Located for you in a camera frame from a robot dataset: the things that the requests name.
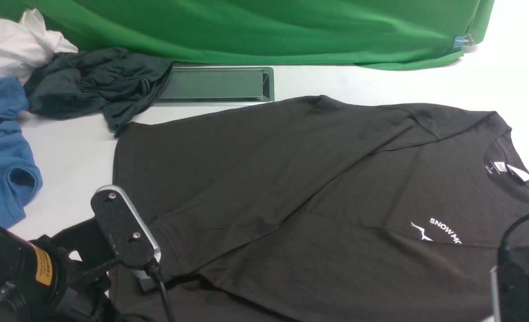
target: green fabric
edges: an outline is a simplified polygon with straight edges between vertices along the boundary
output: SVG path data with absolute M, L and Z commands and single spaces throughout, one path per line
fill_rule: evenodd
M 456 36 L 481 42 L 494 0 L 0 0 L 38 8 L 80 49 L 127 47 L 208 64 L 447 65 Z

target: shirt label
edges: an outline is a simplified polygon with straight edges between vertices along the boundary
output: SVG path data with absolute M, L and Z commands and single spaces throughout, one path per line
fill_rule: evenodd
M 512 167 L 508 165 L 508 168 L 512 172 L 512 174 L 516 175 L 517 177 L 520 177 L 521 180 L 524 182 L 529 181 L 529 173 L 526 173 L 525 171 L 522 171 L 521 169 L 517 169 L 516 167 Z
M 505 162 L 494 162 L 493 165 L 502 173 L 506 173 L 508 169 L 505 167 Z

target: white cloth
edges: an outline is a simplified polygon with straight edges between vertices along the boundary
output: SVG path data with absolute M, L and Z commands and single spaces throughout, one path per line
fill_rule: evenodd
M 38 9 L 26 10 L 18 23 L 0 19 L 0 77 L 15 75 L 24 84 L 55 53 L 77 52 L 62 33 L 46 30 Z

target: white printed logo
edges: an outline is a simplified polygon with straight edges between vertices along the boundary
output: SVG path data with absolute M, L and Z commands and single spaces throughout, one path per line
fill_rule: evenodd
M 410 222 L 410 224 L 412 224 L 412 227 L 415 227 L 416 229 L 418 229 L 422 233 L 422 240 L 423 241 L 434 241 L 434 240 L 432 240 L 432 238 L 426 236 L 426 229 L 424 229 L 424 228 L 422 228 L 420 226 L 414 225 L 413 222 Z
M 443 231 L 447 232 L 447 234 L 453 239 L 454 243 L 461 243 L 459 238 L 457 238 L 457 234 L 453 230 L 451 230 L 446 224 L 443 224 L 443 222 L 439 220 L 435 220 L 434 218 L 431 218 L 430 224 L 436 225 L 439 228 L 441 228 Z

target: black t-shirt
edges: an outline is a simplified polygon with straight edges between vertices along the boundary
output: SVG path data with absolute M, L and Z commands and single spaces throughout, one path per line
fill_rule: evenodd
M 477 322 L 529 212 L 510 130 L 495 112 L 302 97 L 130 124 L 114 183 L 162 246 L 178 322 Z M 128 320 L 163 320 L 158 294 L 111 277 Z

